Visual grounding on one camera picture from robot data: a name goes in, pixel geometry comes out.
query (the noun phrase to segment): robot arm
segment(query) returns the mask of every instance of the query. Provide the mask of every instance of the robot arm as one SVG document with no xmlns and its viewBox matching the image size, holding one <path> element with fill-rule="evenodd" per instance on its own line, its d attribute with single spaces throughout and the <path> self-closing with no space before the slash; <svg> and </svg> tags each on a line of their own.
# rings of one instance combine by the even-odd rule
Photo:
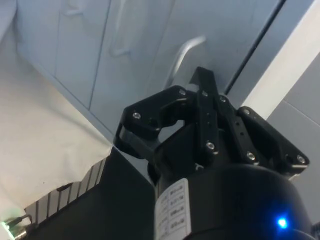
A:
<svg viewBox="0 0 320 240">
<path fill-rule="evenodd" d="M 309 159 L 251 108 L 234 109 L 213 72 L 198 67 L 191 82 L 197 92 L 172 86 L 125 108 L 114 139 L 148 161 L 155 239 L 314 239 L 290 182 Z"/>
</svg>

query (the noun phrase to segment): white label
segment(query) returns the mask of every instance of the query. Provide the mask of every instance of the white label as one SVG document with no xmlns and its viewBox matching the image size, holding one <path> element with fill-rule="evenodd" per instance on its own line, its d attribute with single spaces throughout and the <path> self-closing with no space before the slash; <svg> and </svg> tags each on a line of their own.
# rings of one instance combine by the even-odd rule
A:
<svg viewBox="0 0 320 240">
<path fill-rule="evenodd" d="M 191 233 L 188 180 L 168 187 L 155 203 L 155 240 L 183 240 Z"/>
</svg>

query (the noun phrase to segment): door handle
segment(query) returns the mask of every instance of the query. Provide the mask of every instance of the door handle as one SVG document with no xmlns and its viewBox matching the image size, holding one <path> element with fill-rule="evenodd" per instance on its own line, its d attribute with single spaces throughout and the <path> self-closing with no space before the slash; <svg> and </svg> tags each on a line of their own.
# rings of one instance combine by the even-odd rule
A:
<svg viewBox="0 0 320 240">
<path fill-rule="evenodd" d="M 188 41 L 186 41 L 179 49 L 179 51 L 177 52 L 176 54 L 176 57 L 174 59 L 174 62 L 173 62 L 173 65 L 172 67 L 170 68 L 170 71 L 169 71 L 169 75 L 164 83 L 164 87 L 163 89 L 167 89 L 169 88 L 175 77 L 176 77 L 176 74 L 185 58 L 185 56 L 187 55 L 187 53 L 194 47 L 200 45 L 200 44 L 203 44 L 204 42 L 206 41 L 206 37 L 205 36 L 197 36 L 195 38 L 192 38 Z"/>
<path fill-rule="evenodd" d="M 122 16 L 123 16 L 123 12 L 124 12 L 127 0 L 118 0 L 118 1 L 120 2 L 120 7 L 118 10 L 116 19 L 115 19 L 114 33 L 113 33 L 113 36 L 111 39 L 111 44 L 110 44 L 110 49 L 109 49 L 110 55 L 115 58 L 120 57 L 122 55 L 127 55 L 130 53 L 130 49 L 127 49 L 127 48 L 117 49 L 117 46 L 116 46 L 117 40 L 118 40 L 118 35 L 119 35 L 119 30 L 121 27 L 121 20 L 122 20 Z"/>
</svg>

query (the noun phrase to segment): white cabinet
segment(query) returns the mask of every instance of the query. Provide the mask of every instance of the white cabinet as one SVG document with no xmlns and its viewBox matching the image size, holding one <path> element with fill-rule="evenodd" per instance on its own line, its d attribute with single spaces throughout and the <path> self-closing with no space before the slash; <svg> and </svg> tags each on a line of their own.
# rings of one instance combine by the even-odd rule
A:
<svg viewBox="0 0 320 240">
<path fill-rule="evenodd" d="M 185 86 L 196 67 L 213 70 L 223 91 L 254 46 L 279 0 L 176 0 L 149 79 L 148 92 L 164 87 L 181 46 L 204 36 L 189 49 L 174 83 Z"/>
<path fill-rule="evenodd" d="M 109 0 L 62 0 L 55 77 L 89 108 Z"/>
<path fill-rule="evenodd" d="M 18 49 L 55 74 L 60 0 L 18 0 Z"/>
<path fill-rule="evenodd" d="M 111 1 L 90 111 L 112 133 L 123 109 L 144 97 L 173 3 Z"/>
</svg>

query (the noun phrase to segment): wall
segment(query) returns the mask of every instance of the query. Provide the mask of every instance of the wall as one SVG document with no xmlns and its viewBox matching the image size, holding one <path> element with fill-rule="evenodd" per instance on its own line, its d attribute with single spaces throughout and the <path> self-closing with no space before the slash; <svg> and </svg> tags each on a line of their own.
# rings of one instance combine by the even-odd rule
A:
<svg viewBox="0 0 320 240">
<path fill-rule="evenodd" d="M 293 180 L 311 220 L 320 221 L 320 54 L 268 118 L 280 133 L 310 159 Z"/>
</svg>

